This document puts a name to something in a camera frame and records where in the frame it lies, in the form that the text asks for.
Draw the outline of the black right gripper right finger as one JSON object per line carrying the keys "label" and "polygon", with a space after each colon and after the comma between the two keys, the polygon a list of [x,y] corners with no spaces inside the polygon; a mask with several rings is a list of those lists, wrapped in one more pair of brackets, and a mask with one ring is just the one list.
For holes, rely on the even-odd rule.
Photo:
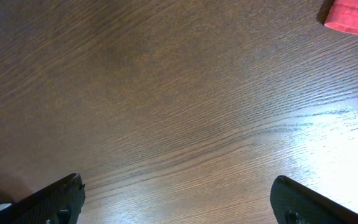
{"label": "black right gripper right finger", "polygon": [[284,175],[272,184],[270,204],[279,224],[358,224],[358,213]]}

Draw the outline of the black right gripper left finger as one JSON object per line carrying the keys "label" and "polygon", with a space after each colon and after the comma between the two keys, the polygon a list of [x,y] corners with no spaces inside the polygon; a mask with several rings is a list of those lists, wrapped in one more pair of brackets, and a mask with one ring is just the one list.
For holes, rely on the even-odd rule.
{"label": "black right gripper left finger", "polygon": [[0,224],[76,224],[85,202],[81,175],[72,173],[0,211]]}

